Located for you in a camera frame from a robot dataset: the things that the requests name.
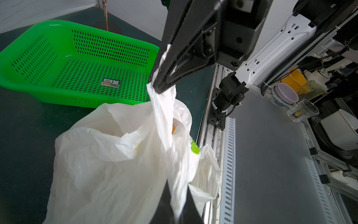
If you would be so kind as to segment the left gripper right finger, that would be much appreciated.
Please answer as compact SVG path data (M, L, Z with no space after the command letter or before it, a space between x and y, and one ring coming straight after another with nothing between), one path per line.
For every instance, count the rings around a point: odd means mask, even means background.
M181 224L203 224L199 215L190 188L187 188L186 203L180 216Z

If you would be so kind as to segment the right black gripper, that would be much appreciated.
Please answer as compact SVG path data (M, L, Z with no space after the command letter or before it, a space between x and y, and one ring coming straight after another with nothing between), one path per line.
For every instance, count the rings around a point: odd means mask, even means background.
M149 79L158 94L216 61L237 70L252 54L272 5L268 0L163 3L168 14Z

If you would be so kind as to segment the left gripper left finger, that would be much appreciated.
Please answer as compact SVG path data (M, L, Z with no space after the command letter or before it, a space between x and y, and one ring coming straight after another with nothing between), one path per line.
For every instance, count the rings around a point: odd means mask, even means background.
M168 182L166 182L162 192L156 212L150 224L174 224L174 214L170 205L171 193Z

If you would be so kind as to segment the white plastic bag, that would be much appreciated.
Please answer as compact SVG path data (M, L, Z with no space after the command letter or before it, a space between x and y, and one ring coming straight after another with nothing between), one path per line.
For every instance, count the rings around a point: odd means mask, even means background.
M211 146L190 136L192 116L172 86L138 105L102 104L55 141L47 224L149 224L166 182L175 224L190 188L202 216L219 189Z

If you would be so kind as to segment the green plastic basket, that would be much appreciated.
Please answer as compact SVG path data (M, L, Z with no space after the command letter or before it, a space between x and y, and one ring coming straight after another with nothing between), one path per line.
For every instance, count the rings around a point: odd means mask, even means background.
M1 87L59 105L145 103L158 51L154 44L124 35L44 21L1 52Z

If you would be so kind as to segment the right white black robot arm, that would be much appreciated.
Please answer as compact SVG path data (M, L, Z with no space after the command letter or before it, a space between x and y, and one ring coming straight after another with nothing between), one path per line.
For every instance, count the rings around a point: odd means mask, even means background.
M157 93L219 64L230 70L214 91L208 121L224 129L247 84L267 84L294 55L358 8L357 1L298 1L292 15L257 53L271 1L163 1L168 9L159 54L149 78Z

